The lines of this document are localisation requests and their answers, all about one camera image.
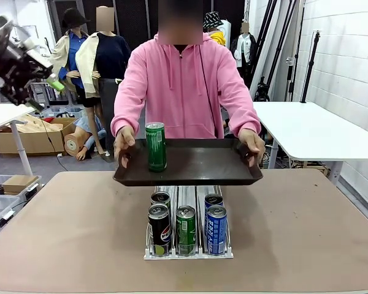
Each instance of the black shorts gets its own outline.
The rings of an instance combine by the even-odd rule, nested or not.
[[[85,107],[85,108],[91,108],[96,106],[97,104],[101,103],[101,98],[99,97],[90,97],[86,98],[85,90],[81,87],[75,85],[76,93],[79,96],[79,102]]]

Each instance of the tabletop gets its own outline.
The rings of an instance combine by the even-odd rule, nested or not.
[[[33,107],[25,105],[16,106],[12,103],[0,103],[0,127],[33,110]]]
[[[368,290],[368,220],[316,170],[223,187],[233,259],[143,260],[152,187],[57,174],[0,233],[0,290]]]
[[[315,103],[255,102],[258,116],[296,160],[368,159],[368,132]]]

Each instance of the brown table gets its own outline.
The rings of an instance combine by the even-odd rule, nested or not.
[[[316,170],[225,187],[234,259],[143,260],[151,187],[56,175],[0,233],[0,290],[368,290],[368,220]]]

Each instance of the yellow shirt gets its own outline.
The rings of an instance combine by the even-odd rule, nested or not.
[[[215,32],[212,35],[210,35],[210,38],[222,46],[225,46],[226,44],[226,40],[223,36],[223,32]]]

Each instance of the black tray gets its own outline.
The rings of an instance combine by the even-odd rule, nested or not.
[[[114,179],[125,186],[251,185],[263,177],[255,164],[248,166],[250,151],[237,139],[166,139],[167,167],[161,173],[148,170],[146,139],[120,153],[129,158]]]

